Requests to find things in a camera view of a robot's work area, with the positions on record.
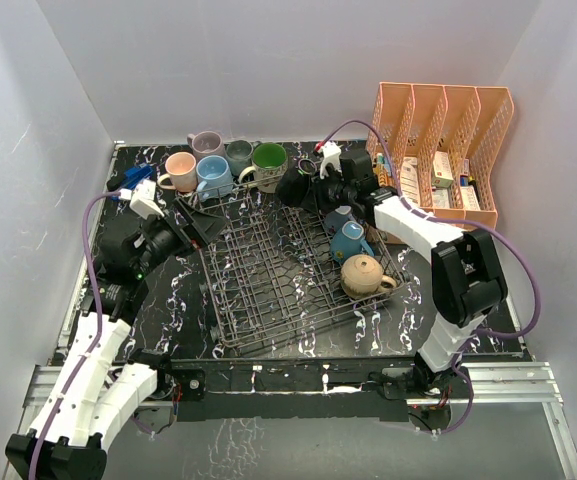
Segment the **small grey-blue heart mug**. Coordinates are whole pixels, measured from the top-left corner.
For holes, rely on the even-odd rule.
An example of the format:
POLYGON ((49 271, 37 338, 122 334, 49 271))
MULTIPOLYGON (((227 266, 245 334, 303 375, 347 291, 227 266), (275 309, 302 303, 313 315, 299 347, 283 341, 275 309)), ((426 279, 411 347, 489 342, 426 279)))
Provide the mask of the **small grey-blue heart mug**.
POLYGON ((357 220, 353 216, 352 208, 347 205, 340 206, 325 216, 324 227, 327 232, 334 234, 349 221, 357 223, 357 220))

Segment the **cream scalloped mug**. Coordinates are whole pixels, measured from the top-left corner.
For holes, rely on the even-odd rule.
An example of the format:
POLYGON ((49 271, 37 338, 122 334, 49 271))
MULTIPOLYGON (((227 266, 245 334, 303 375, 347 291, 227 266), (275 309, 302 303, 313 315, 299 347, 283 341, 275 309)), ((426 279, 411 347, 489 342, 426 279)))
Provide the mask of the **cream scalloped mug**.
POLYGON ((298 160, 283 174, 277 185, 276 195, 280 202, 287 207, 314 212, 314 183, 317 174, 317 166, 312 160, 298 160))

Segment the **teal floral mug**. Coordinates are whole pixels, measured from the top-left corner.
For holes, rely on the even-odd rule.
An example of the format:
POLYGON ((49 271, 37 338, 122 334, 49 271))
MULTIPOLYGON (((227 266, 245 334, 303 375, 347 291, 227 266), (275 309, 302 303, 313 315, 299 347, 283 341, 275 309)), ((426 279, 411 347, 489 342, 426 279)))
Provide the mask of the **teal floral mug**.
POLYGON ((374 257, 374 251, 366 241, 364 228, 354 220, 347 221, 334 234, 330 243, 332 259, 339 265, 354 255, 374 257))

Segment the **tan brown mug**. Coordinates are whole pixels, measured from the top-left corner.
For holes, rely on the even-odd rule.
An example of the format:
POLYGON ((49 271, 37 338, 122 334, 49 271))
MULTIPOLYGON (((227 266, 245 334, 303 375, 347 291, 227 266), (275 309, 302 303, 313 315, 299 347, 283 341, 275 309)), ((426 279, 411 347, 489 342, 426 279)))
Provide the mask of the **tan brown mug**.
POLYGON ((367 254, 351 256, 342 265, 341 287, 352 299, 389 293, 398 286, 399 282, 385 275, 381 264, 367 254))

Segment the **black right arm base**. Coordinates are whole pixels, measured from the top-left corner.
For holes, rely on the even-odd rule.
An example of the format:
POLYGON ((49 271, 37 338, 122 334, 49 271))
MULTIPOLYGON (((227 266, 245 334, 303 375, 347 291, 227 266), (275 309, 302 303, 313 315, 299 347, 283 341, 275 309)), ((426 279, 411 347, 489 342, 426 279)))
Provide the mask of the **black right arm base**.
POLYGON ((469 373, 462 367, 462 354, 455 353, 448 366, 433 372, 420 353, 414 356, 412 366, 402 373, 371 372, 368 381, 377 392, 389 400, 412 397, 436 399, 430 409, 446 407, 454 393, 464 394, 469 403, 474 400, 474 387, 469 373))

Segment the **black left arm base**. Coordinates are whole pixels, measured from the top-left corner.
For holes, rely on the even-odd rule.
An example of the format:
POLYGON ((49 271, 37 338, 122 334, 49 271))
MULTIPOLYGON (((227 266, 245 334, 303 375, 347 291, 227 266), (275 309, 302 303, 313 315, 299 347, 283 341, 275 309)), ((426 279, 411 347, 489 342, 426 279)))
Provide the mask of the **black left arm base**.
POLYGON ((206 374, 198 368, 177 368, 167 353, 139 348, 128 360, 129 364, 143 364, 155 372, 156 385, 148 400, 199 401, 204 398, 206 374))

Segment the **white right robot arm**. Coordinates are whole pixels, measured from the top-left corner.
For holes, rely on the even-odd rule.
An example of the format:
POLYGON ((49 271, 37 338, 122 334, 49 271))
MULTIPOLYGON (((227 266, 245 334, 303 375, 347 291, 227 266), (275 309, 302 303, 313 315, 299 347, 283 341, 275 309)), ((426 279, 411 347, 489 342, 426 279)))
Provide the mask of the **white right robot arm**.
POLYGON ((349 206, 356 218, 402 240, 429 263, 437 315, 418 349, 413 381, 421 394, 439 395, 458 350, 508 294, 493 230, 473 222, 467 231, 458 220, 438 218, 380 186, 364 150, 324 154, 313 188, 323 211, 349 206))

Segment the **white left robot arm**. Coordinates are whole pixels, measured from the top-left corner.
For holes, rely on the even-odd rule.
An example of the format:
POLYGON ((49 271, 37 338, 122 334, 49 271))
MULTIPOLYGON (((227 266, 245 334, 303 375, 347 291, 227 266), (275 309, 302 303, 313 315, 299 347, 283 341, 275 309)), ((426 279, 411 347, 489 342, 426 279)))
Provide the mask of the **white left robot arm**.
POLYGON ((44 406, 5 455, 23 479, 100 479, 108 450, 149 396, 174 387, 170 358, 138 350, 118 378, 107 375, 148 294, 147 277, 171 257, 214 242, 226 226, 178 198, 172 208, 114 217, 85 253, 89 277, 74 341, 44 406))

